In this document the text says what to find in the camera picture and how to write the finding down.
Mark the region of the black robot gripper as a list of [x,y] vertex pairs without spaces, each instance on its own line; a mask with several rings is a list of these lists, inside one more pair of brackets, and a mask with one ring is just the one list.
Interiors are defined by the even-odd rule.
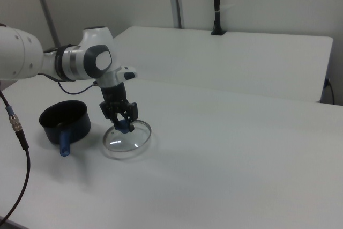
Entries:
[[120,130],[118,113],[124,113],[126,128],[128,132],[132,132],[135,129],[133,123],[138,119],[138,106],[135,102],[127,101],[124,83],[113,87],[102,87],[101,93],[104,101],[99,106],[105,118],[110,119],[116,130]]

